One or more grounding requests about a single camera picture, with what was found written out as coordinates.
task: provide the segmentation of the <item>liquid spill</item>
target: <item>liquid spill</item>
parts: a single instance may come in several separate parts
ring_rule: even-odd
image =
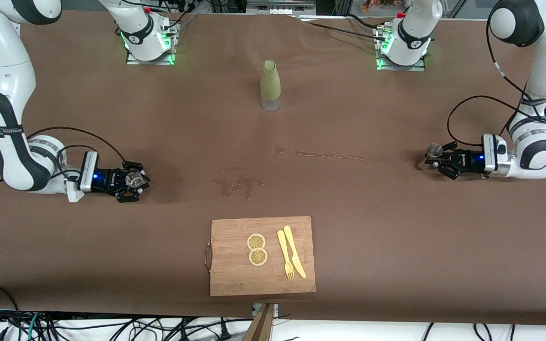
[[[283,153],[286,153],[286,147],[284,147],[283,145],[281,144],[277,144],[275,146],[275,153],[278,153],[278,154],[283,154]]]
[[[220,195],[223,197],[233,196],[236,192],[243,190],[241,185],[232,183],[229,178],[215,180],[214,183],[220,186]]]
[[[312,153],[312,152],[306,152],[306,151],[294,151],[294,155],[297,155],[297,156],[299,156],[299,157],[342,158],[342,159],[352,159],[352,160],[368,161],[368,160],[366,160],[366,159],[364,159],[364,158],[353,157],[353,156],[351,156],[351,155],[340,156],[340,155],[334,155],[334,154]]]
[[[252,198],[252,191],[255,186],[262,186],[264,182],[260,178],[252,177],[252,175],[240,175],[235,181],[224,178],[213,181],[220,186],[220,195],[222,197],[231,197],[234,194],[240,194],[243,192],[246,199]]]
[[[262,186],[264,184],[261,179],[252,177],[251,175],[240,175],[236,182],[245,188],[246,199],[248,200],[252,198],[254,186]]]

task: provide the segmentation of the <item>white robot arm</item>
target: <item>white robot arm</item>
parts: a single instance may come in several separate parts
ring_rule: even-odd
[[[441,0],[412,0],[405,17],[391,22],[392,34],[381,52],[398,65],[416,64],[427,53],[431,32],[443,13]]]
[[[35,71],[20,39],[20,24],[56,22],[59,0],[0,0],[0,174],[10,187],[39,194],[67,194],[76,202],[84,192],[105,192],[118,201],[136,201],[149,183],[141,164],[97,169],[96,154],[86,154],[81,168],[66,165],[64,145],[38,135],[27,140],[22,112],[35,90]],[[65,172],[73,172],[75,181]]]
[[[126,48],[137,60],[155,60],[172,47],[169,39],[172,26],[168,18],[119,0],[99,2],[113,16]]]
[[[489,24],[492,34],[503,42],[519,47],[537,45],[518,112],[507,125],[514,149],[509,151],[501,136],[484,134],[481,152],[457,149],[451,143],[444,146],[446,153],[427,163],[435,164],[451,179],[461,172],[546,179],[546,0],[500,0],[490,13]]]
[[[21,23],[49,24],[58,20],[60,11],[59,1],[0,0],[0,173],[17,190],[65,193],[59,186],[47,188],[62,143],[47,136],[29,143],[22,129],[35,72],[19,36]]]

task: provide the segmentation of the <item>wooden cutting board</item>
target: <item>wooden cutting board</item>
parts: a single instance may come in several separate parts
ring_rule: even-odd
[[[282,249],[277,231],[292,227],[296,251],[306,273],[302,278],[294,269],[294,280],[284,270]],[[267,262],[261,266],[250,263],[247,239],[253,233],[264,236]],[[210,296],[314,293],[315,267],[310,216],[245,218],[212,220],[212,266]],[[292,250],[288,244],[288,256]]]

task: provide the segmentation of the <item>fork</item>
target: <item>fork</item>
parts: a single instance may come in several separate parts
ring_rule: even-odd
[[[286,259],[286,264],[283,266],[286,270],[286,276],[288,280],[294,279],[294,266],[290,263],[290,258],[288,257],[288,246],[286,245],[286,234],[283,233],[283,230],[277,231],[277,239],[279,239],[279,245],[282,247],[282,253],[284,259]]]

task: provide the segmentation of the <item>yellow plastic knife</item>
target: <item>yellow plastic knife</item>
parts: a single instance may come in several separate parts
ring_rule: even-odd
[[[292,229],[290,228],[290,226],[286,225],[283,227],[283,231],[284,233],[286,233],[286,239],[288,239],[288,243],[290,244],[290,248],[292,249],[292,263],[294,264],[296,271],[299,272],[300,276],[306,278],[307,275],[305,274],[305,270],[303,270],[303,265],[300,263],[299,254],[296,252],[294,237],[292,236]]]

